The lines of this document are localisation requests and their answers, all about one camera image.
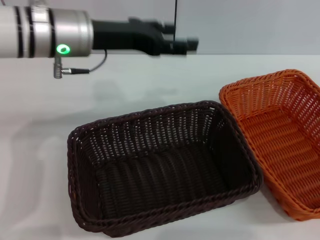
basket rim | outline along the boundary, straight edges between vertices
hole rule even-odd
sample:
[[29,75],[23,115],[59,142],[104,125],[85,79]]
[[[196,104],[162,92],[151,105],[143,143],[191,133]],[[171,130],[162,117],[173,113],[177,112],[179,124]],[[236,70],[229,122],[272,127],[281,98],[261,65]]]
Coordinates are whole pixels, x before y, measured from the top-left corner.
[[209,195],[206,197],[202,197],[199,199],[194,199],[192,201],[187,201],[187,202],[181,202],[173,205],[168,205],[165,207],[161,208],[156,208],[156,209],[151,209],[148,211],[136,213],[133,215],[128,215],[128,216],[123,216],[119,218],[110,218],[110,219],[95,219],[91,218],[90,216],[87,215],[86,211],[84,210],[82,204],[81,204],[81,195],[79,192],[81,192],[78,177],[77,176],[72,176],[70,175],[70,171],[68,174],[68,183],[69,183],[69,189],[70,185],[73,185],[74,188],[74,194],[76,194],[76,198],[74,198],[72,192],[69,192],[69,196],[71,199],[71,205],[74,205],[72,208],[72,211],[77,211],[77,215],[81,217],[81,220],[86,223],[90,223],[96,226],[104,226],[104,227],[110,227],[113,225],[125,225],[128,224],[132,221],[137,221],[140,219],[145,219],[148,217],[150,214],[154,215],[161,215],[167,211],[173,211],[173,210],[179,210],[182,207],[184,208],[189,208],[192,206],[198,206],[198,205],[206,205],[210,204],[214,201],[218,201],[221,199],[226,198],[227,199],[232,199],[235,198],[236,196],[241,195],[243,198],[247,197],[252,194],[252,192],[257,192],[261,185],[263,184],[263,173],[258,165],[258,163],[255,160],[255,156],[251,149],[249,148],[247,141],[241,132],[240,128],[238,127],[236,120],[234,117],[230,114],[230,112],[220,103],[211,101],[211,100],[205,100],[205,101],[199,101],[195,103],[181,103],[181,104],[173,104],[173,105],[168,105],[165,107],[159,107],[159,108],[154,108],[154,109],[147,109],[144,111],[139,111],[139,112],[134,112],[130,114],[124,114],[121,116],[116,116],[116,117],[109,117],[105,119],[100,119],[88,124],[84,124],[80,127],[77,127],[75,130],[73,130],[69,137],[68,137],[68,168],[71,168],[71,162],[74,162],[74,166],[72,168],[72,172],[75,173],[77,172],[77,156],[73,154],[74,150],[77,148],[77,140],[78,138],[81,137],[83,134],[88,134],[88,131],[94,129],[94,128],[101,128],[106,125],[111,125],[111,124],[121,124],[127,121],[133,121],[141,118],[150,118],[152,116],[156,116],[159,114],[167,114],[167,113],[174,113],[174,112],[179,112],[183,110],[190,110],[190,109],[196,109],[200,107],[212,107],[217,109],[222,113],[222,117],[227,120],[228,124],[233,128],[233,134],[236,136],[237,142],[239,145],[241,145],[241,150],[244,153],[244,156],[248,160],[250,164],[250,168],[253,172],[253,176],[251,178],[251,181],[244,186],[238,187],[237,189],[233,189],[230,191],[226,192],[221,192],[217,193],[214,195]]
[[[233,108],[230,105],[229,99],[228,99],[228,93],[241,89],[243,87],[252,85],[252,84],[260,84],[263,82],[267,82],[270,80],[278,79],[281,77],[285,76],[298,76],[304,81],[305,86],[308,88],[311,88],[319,97],[320,97],[320,87],[309,77],[307,76],[304,72],[297,70],[297,69],[285,69],[281,71],[277,71],[274,73],[269,73],[266,75],[261,75],[261,76],[254,76],[254,77],[248,77],[244,78],[241,80],[238,80],[234,83],[230,83],[228,85],[225,85],[224,87],[221,88],[219,92],[219,99],[223,105],[227,107],[227,109],[230,110],[232,116],[235,118],[237,124],[239,125],[240,129],[242,130],[243,135],[247,139],[247,142],[251,149],[255,149],[255,144],[252,142],[251,138],[248,136],[246,131],[244,131],[243,124],[238,121],[238,118],[235,116],[233,112]],[[257,161],[259,162],[259,165],[263,169],[263,173],[266,175],[268,179],[270,179],[276,186],[277,189],[281,191],[282,194],[286,195],[286,199],[290,199],[289,201],[291,204],[294,204],[300,208],[300,213],[301,214],[308,214],[308,215],[319,215],[320,214],[320,206],[317,208],[310,208],[303,204],[300,200],[298,200],[296,197],[294,197],[291,192],[282,184],[282,182],[275,176],[273,171],[269,171],[267,168],[267,164],[265,163],[263,158],[260,156],[259,153],[253,150],[253,154],[255,155]]]

wicker basket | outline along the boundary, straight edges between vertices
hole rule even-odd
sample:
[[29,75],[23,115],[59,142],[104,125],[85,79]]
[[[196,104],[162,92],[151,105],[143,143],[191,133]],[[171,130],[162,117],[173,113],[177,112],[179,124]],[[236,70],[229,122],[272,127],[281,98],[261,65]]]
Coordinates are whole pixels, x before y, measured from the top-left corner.
[[78,225],[122,237],[252,195],[263,175],[231,114],[202,101],[76,128],[68,180]]
[[284,211],[320,218],[320,89],[288,69],[245,78],[219,94],[236,118]]

robotic arm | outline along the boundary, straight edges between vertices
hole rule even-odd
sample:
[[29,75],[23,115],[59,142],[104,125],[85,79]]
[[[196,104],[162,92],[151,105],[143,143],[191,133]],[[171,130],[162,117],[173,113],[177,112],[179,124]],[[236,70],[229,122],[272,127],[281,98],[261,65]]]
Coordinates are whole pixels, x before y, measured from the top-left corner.
[[129,19],[95,21],[79,10],[51,9],[41,0],[27,7],[0,7],[0,58],[54,58],[54,77],[88,74],[89,69],[62,68],[61,57],[87,57],[91,50],[138,50],[151,56],[186,55],[198,40],[165,40],[173,25]]

dark brown wicker basket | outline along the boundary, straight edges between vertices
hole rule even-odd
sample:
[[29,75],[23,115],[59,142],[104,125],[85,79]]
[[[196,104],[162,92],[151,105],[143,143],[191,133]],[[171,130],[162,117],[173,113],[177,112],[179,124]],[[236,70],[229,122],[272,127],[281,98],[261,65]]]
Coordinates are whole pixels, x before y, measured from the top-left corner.
[[235,120],[214,101],[98,120],[67,143],[75,221],[111,237],[229,205],[263,182]]

